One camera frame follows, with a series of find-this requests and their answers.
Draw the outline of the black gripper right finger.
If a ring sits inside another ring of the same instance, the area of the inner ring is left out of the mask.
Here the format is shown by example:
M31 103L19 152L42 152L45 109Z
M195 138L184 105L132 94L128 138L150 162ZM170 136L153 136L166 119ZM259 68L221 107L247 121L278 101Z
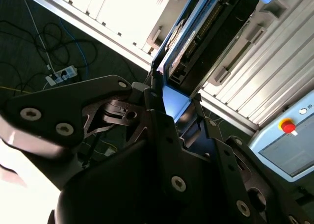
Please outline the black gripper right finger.
M190 224L310 224L312 219L241 139L223 139L200 95L178 121L192 180Z

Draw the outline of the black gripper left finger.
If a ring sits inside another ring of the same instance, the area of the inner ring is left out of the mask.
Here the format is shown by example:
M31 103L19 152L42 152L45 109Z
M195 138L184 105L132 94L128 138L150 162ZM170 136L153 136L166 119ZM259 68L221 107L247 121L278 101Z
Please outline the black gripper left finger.
M152 77L150 86L136 87L110 75L17 96L0 111L0 134L14 148L66 161L85 138L123 125L129 137L121 152L146 147L165 194L189 195L183 149L166 114L161 83Z

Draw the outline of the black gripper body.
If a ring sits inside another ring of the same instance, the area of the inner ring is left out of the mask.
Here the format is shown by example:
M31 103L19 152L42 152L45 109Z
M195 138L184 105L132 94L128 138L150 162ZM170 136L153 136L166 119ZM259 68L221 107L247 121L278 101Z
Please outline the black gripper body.
M192 198L187 204L161 189L153 158L137 145L76 174L63 188L57 224L233 224L236 208L213 164L183 152Z

